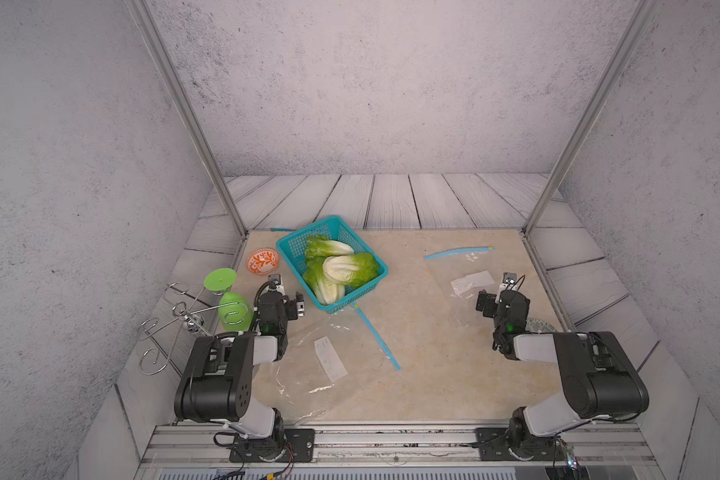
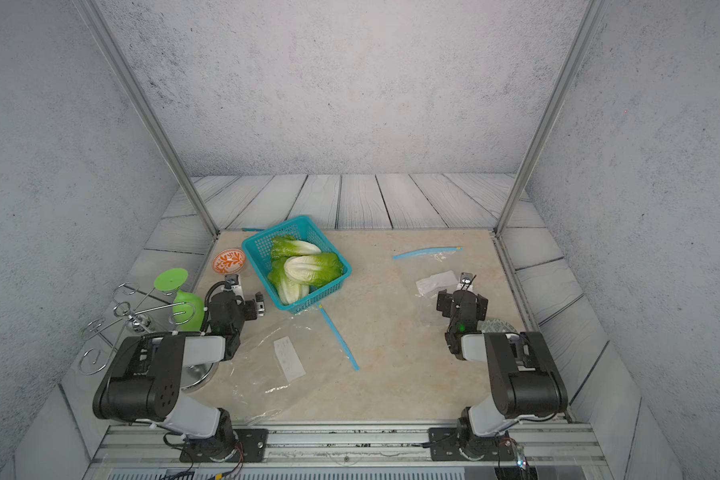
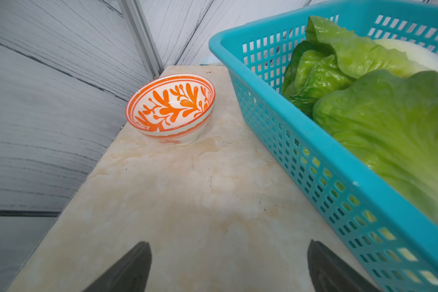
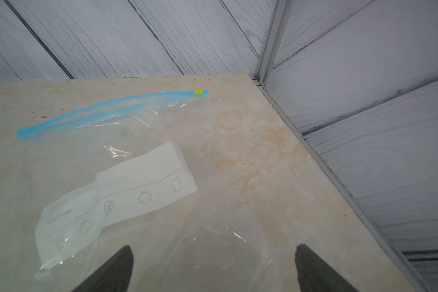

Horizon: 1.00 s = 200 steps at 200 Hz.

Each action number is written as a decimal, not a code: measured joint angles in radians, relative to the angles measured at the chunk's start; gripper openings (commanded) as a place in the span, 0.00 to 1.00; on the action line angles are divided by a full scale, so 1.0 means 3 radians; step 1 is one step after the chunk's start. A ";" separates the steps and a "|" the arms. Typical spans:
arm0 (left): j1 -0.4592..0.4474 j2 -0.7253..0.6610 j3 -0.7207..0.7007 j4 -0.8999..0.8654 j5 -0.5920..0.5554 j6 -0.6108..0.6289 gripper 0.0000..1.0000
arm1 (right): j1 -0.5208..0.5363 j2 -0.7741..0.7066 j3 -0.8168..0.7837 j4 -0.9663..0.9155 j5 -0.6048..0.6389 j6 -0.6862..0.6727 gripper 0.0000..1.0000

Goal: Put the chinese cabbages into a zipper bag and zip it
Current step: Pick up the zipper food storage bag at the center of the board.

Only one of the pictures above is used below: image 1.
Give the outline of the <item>chinese cabbage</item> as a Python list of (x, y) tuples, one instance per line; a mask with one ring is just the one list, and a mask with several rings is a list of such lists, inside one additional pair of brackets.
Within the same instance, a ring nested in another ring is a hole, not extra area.
[(345, 296), (345, 286), (330, 280), (323, 271), (324, 257), (306, 260), (306, 270), (302, 275), (307, 286), (321, 305), (331, 305)]
[(304, 251), (306, 260), (353, 255), (354, 253), (355, 250), (350, 245), (332, 240), (324, 235), (315, 235), (306, 238), (306, 248)]
[(380, 265), (371, 253), (357, 253), (326, 258), (323, 271), (336, 283), (360, 288), (379, 275)]

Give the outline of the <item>teal plastic basket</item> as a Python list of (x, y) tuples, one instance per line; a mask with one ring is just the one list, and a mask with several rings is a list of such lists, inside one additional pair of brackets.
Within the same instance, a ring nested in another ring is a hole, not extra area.
[(340, 217), (329, 216), (276, 242), (318, 309), (333, 314), (372, 291), (387, 265)]

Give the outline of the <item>chinese cabbage top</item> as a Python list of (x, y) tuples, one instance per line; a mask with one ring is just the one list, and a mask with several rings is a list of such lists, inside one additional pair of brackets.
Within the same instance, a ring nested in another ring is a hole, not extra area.
[(306, 260), (353, 255), (354, 253), (355, 250), (350, 245), (332, 240), (324, 235), (315, 235), (306, 238), (306, 248), (304, 251)]

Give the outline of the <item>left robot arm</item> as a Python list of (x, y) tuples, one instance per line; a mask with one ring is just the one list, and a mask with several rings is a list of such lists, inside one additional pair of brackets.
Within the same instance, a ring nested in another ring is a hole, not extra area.
[(233, 437), (229, 448), (245, 460), (282, 457), (286, 451), (282, 415), (254, 398), (254, 370), (283, 359), (289, 323), (302, 317), (304, 310), (302, 293), (291, 298), (268, 281), (254, 298), (252, 331), (196, 340), (174, 397), (176, 418), (222, 426)]

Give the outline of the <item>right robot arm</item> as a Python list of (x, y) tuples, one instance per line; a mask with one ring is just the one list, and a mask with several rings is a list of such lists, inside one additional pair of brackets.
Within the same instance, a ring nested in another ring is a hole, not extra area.
[(629, 421), (648, 409), (648, 389), (613, 333), (534, 333), (527, 329), (529, 308), (530, 300), (514, 289), (481, 290), (476, 301), (476, 310), (494, 322), (492, 349), (511, 361), (555, 365), (562, 389), (517, 408), (503, 436), (478, 440), (474, 448), (505, 449), (533, 460), (558, 452), (566, 431), (593, 420)]

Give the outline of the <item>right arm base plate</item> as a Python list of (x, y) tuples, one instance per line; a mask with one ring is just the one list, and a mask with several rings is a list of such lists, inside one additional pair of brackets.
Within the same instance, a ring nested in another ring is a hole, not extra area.
[(563, 461), (566, 453), (555, 438), (523, 437), (511, 434), (506, 428), (477, 428), (473, 447), (481, 461)]

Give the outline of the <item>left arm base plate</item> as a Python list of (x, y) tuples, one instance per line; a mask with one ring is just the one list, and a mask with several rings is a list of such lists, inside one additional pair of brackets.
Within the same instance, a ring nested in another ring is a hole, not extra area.
[(287, 428), (270, 437), (243, 439), (236, 435), (230, 450), (234, 463), (310, 463), (314, 458), (314, 429)]

